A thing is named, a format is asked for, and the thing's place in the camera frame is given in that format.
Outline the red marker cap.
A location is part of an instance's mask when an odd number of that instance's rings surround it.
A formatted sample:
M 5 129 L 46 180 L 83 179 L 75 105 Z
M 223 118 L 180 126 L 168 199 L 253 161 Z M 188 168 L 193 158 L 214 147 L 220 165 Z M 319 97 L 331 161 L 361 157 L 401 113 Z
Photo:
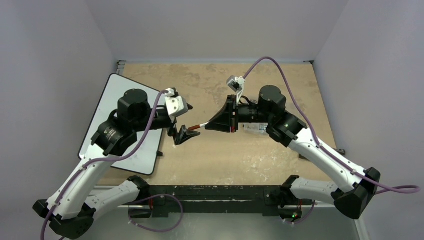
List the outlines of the red marker cap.
M 201 128 L 201 127 L 200 127 L 200 125 L 195 125 L 195 126 L 191 126 L 191 127 L 189 127 L 189 128 L 188 128 L 188 130 L 193 131 L 193 130 L 197 130 L 197 129 L 199 129 L 199 128 Z

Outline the white marker pen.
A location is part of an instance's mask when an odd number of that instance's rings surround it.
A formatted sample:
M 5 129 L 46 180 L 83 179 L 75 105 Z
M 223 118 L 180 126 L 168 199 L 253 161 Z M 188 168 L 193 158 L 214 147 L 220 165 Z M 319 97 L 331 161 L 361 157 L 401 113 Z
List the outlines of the white marker pen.
M 201 128 L 204 128 L 205 126 L 207 126 L 208 124 L 209 124 L 209 121 L 205 122 L 205 123 L 200 123 L 200 124 L 197 124 L 197 125 L 200 125 L 200 129 L 201 129 Z

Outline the white whiteboard black frame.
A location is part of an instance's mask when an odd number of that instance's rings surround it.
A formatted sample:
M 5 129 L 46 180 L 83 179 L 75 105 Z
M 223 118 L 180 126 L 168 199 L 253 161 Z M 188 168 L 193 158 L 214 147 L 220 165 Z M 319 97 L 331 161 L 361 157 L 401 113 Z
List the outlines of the white whiteboard black frame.
M 114 168 L 143 175 L 154 172 L 163 129 L 171 126 L 159 90 L 116 73 L 109 76 L 78 157 L 109 157 Z

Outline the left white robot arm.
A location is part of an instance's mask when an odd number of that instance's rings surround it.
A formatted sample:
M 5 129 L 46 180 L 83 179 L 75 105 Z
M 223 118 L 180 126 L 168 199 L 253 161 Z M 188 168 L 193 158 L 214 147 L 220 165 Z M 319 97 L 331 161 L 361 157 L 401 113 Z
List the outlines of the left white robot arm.
M 136 154 L 150 131 L 168 129 L 176 145 L 193 137 L 195 133 L 185 126 L 176 129 L 177 118 L 191 109 L 175 88 L 159 91 L 153 103 L 144 90 L 127 90 L 94 132 L 86 158 L 51 197 L 34 203 L 33 210 L 43 219 L 40 238 L 44 239 L 46 230 L 51 229 L 61 239 L 75 240 L 118 206 L 147 203 L 152 207 L 155 196 L 136 175 L 101 194 L 90 193 L 113 164 Z

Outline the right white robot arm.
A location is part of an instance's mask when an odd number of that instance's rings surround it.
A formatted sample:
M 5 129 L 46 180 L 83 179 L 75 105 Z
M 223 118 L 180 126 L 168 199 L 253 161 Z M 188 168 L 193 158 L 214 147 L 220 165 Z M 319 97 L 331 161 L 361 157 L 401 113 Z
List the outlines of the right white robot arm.
M 381 173 L 347 160 L 325 143 L 318 143 L 302 120 L 286 110 L 286 97 L 274 85 L 262 87 L 258 101 L 237 104 L 235 95 L 228 95 L 225 105 L 205 125 L 206 130 L 236 133 L 240 123 L 266 123 L 265 132 L 275 142 L 305 157 L 330 177 L 330 181 L 308 180 L 291 175 L 280 187 L 277 199 L 284 206 L 296 200 L 316 200 L 332 204 L 344 216 L 357 220 L 377 192 Z

